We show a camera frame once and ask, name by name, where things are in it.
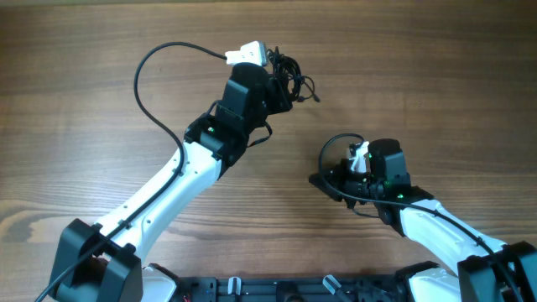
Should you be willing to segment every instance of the connector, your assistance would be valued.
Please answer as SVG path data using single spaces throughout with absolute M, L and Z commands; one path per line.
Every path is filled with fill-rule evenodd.
M 254 63 L 259 66 L 267 65 L 267 49 L 261 41 L 253 41 L 241 46 L 240 50 L 227 51 L 227 64 Z

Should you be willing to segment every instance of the tabletop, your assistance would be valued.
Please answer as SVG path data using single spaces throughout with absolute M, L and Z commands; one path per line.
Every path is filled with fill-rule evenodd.
M 174 153 L 132 87 L 138 62 L 169 41 L 222 54 L 253 40 L 278 46 L 321 102 L 270 116 L 272 138 L 195 198 L 147 263 L 255 278 L 437 261 L 308 183 L 324 142 L 346 132 L 398 139 L 413 184 L 448 211 L 505 242 L 537 244 L 536 14 L 534 2 L 494 0 L 0 8 L 0 300 L 35 298 L 67 224 L 121 205 Z M 193 49 L 163 49 L 140 96 L 182 138 L 230 72 Z

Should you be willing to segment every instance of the wooden table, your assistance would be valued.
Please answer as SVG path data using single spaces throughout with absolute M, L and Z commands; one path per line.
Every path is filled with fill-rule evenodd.
M 0 10 L 0 300 L 47 284 L 75 217 L 92 223 L 169 159 L 132 79 L 157 44 L 216 52 L 260 39 L 297 59 L 321 103 L 269 118 L 149 254 L 179 276 L 392 273 L 435 258 L 354 216 L 307 178 L 331 136 L 397 138 L 413 183 L 476 229 L 537 244 L 537 9 L 533 2 L 182 3 Z M 166 49 L 140 82 L 181 135 L 222 96 L 231 68 Z M 262 137 L 264 130 L 254 136 Z M 343 155 L 345 144 L 332 151 Z

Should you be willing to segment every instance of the wooden surface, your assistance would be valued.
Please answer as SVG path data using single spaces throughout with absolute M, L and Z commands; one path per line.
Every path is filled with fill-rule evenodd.
M 255 39 L 279 45 L 315 79 L 322 103 L 270 117 L 274 136 L 186 207 L 149 262 L 179 276 L 289 277 L 435 260 L 308 184 L 322 144 L 343 132 L 397 138 L 413 183 L 451 213 L 506 242 L 537 244 L 533 3 L 3 8 L 0 300 L 33 299 L 63 228 L 122 204 L 174 152 L 132 91 L 141 58 L 172 40 L 221 53 Z M 230 72 L 192 49 L 166 49 L 143 70 L 141 97 L 182 137 Z

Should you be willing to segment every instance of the white arm segment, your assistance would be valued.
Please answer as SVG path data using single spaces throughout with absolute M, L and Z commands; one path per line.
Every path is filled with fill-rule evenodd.
M 416 302 L 461 302 L 459 279 L 443 268 L 430 268 L 409 279 L 410 292 Z
M 112 240 L 120 247 L 131 243 L 136 247 L 135 255 L 142 263 L 149 250 L 174 218 L 203 190 L 213 185 L 220 176 L 222 162 L 212 157 L 212 151 L 198 143 L 184 143 L 185 163 L 183 176 L 177 177 L 169 188 L 148 208 L 131 222 L 131 227 L 123 229 Z M 99 218 L 101 234 L 106 236 L 121 220 L 125 220 L 147 199 L 159 190 L 180 161 L 177 150 L 172 159 L 138 192 L 124 204 L 109 214 Z
M 441 205 L 438 200 L 422 200 L 413 203 L 427 209 L 438 210 L 454 221 L 461 224 L 468 231 L 480 237 L 494 252 L 500 251 L 506 244 L 498 239 L 483 235 L 477 230 L 462 222 Z M 420 210 L 405 208 L 401 210 L 401 226 L 404 235 L 410 240 L 421 243 L 433 252 L 455 274 L 458 275 L 456 264 L 471 255 L 486 256 L 488 253 L 479 247 L 468 235 L 463 233 L 451 223 Z

